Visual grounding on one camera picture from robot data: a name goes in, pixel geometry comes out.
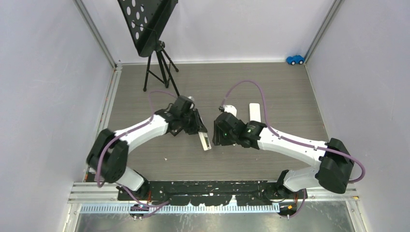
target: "white wall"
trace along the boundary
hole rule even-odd
[[[410,229],[410,1],[345,1],[308,71],[329,136],[367,168],[370,231]]]
[[[112,73],[72,0],[0,1],[1,231],[56,232]]]
[[[140,58],[116,0],[83,0],[115,61]],[[161,36],[175,61],[304,55],[333,0],[180,0]]]

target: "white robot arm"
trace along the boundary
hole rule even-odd
[[[349,181],[354,162],[339,155],[317,149],[327,147],[348,154],[340,140],[332,138],[329,142],[314,141],[294,135],[272,131],[260,121],[259,106],[250,104],[249,123],[236,118],[235,115],[220,109],[223,113],[214,121],[214,145],[239,144],[245,148],[255,148],[281,153],[310,165],[297,171],[284,170],[276,184],[277,194],[286,198],[301,189],[319,187],[344,193]],[[304,147],[282,139],[281,136],[295,142],[312,145]]]
[[[176,136],[182,130],[187,134],[200,134],[204,150],[210,149],[207,130],[202,123],[198,110],[190,98],[179,96],[169,109],[155,112],[151,118],[123,130],[115,132],[104,129],[98,135],[88,157],[87,163],[97,170],[104,147],[115,137],[115,141],[104,155],[100,166],[105,182],[118,183],[132,191],[138,191],[147,182],[142,175],[127,167],[128,154],[150,139],[171,133]]]

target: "black music stand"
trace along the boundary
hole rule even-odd
[[[127,22],[138,55],[140,57],[148,57],[143,89],[144,92],[146,91],[148,75],[152,74],[161,81],[166,88],[169,87],[169,82],[171,81],[176,94],[179,96],[178,88],[176,87],[170,70],[171,65],[175,68],[176,72],[178,72],[179,69],[176,68],[175,64],[164,50],[165,43],[159,40],[178,0],[118,0],[118,3],[125,17],[125,21]],[[154,51],[158,58],[162,79],[149,69],[151,55]],[[167,65],[164,55],[169,60],[169,66]]]

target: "wood-grain floor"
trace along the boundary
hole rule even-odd
[[[181,95],[193,96],[210,139],[213,120],[220,114],[218,107],[228,89],[244,79],[262,85],[267,100],[271,125],[297,136],[326,140],[326,132],[313,95],[312,87],[301,65],[286,63],[220,63],[179,64],[172,71]],[[152,70],[159,75],[157,65]],[[146,65],[125,65],[118,84],[109,128],[119,130],[150,117],[147,92],[143,92]],[[148,91],[169,89],[150,76]],[[174,102],[170,96],[153,94],[154,109]],[[249,103],[262,106],[255,86],[238,86],[227,100],[234,105],[237,117],[249,121]],[[276,180],[282,170],[307,167],[306,164],[282,154],[240,146],[213,146],[203,151],[197,135],[181,132],[152,139],[136,148],[128,157],[128,166],[149,180]]]

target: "toy car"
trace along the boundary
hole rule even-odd
[[[303,56],[301,55],[296,55],[293,57],[286,58],[286,62],[288,62],[288,64],[291,65],[294,65],[296,63],[303,64],[305,62],[305,58],[303,58]]]

